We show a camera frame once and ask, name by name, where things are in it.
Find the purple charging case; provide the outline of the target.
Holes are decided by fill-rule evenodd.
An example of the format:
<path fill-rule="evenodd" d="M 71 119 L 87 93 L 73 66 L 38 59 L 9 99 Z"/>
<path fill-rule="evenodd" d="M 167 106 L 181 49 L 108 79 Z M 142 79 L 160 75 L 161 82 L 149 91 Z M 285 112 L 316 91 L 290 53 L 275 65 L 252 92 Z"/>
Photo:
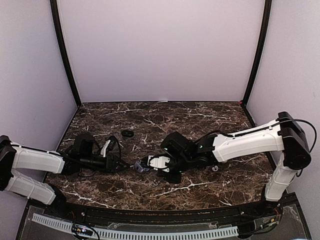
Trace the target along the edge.
<path fill-rule="evenodd" d="M 139 174 L 145 174 L 145 173 L 148 173 L 150 171 L 149 168 L 147 167 L 143 167 L 141 165 L 141 162 L 140 161 L 136 161 L 134 163 L 134 169 L 139 173 Z"/>

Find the black earbud charging case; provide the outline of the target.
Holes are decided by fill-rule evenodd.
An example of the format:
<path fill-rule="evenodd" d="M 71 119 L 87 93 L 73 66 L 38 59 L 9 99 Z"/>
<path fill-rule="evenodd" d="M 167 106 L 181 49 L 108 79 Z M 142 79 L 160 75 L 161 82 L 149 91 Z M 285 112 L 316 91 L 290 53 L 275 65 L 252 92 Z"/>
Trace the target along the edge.
<path fill-rule="evenodd" d="M 124 129 L 121 131 L 121 135 L 126 138 L 132 138 L 134 136 L 134 132 L 132 130 Z"/>

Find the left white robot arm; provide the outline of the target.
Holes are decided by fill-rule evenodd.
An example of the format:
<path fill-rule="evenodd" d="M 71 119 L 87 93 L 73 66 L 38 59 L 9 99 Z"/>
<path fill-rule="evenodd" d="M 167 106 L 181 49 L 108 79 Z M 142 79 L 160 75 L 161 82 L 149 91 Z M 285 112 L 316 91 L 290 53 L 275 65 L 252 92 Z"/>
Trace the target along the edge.
<path fill-rule="evenodd" d="M 27 199 L 51 205 L 51 210 L 60 218 L 67 218 L 70 206 L 59 189 L 39 182 L 19 172 L 20 169 L 38 170 L 59 175 L 72 175 L 81 169 L 89 169 L 103 174 L 122 172 L 130 164 L 122 160 L 122 155 L 112 154 L 120 148 L 118 139 L 112 135 L 103 146 L 88 134 L 77 135 L 74 142 L 64 152 L 36 149 L 12 142 L 8 136 L 0 137 L 0 189 L 13 192 Z"/>

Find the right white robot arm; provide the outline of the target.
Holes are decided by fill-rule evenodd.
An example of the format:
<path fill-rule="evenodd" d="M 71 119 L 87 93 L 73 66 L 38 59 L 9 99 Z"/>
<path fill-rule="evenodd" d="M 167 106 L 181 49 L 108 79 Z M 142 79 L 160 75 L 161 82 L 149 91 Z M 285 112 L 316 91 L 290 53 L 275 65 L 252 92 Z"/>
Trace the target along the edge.
<path fill-rule="evenodd" d="M 266 184 L 264 199 L 255 205 L 255 213 L 266 217 L 297 172 L 311 163 L 312 149 L 300 122 L 282 111 L 277 119 L 264 125 L 233 133 L 209 133 L 197 141 L 173 132 L 160 145 L 165 155 L 156 160 L 157 169 L 180 173 L 193 168 L 215 167 L 242 156 L 279 152 L 280 158 Z"/>

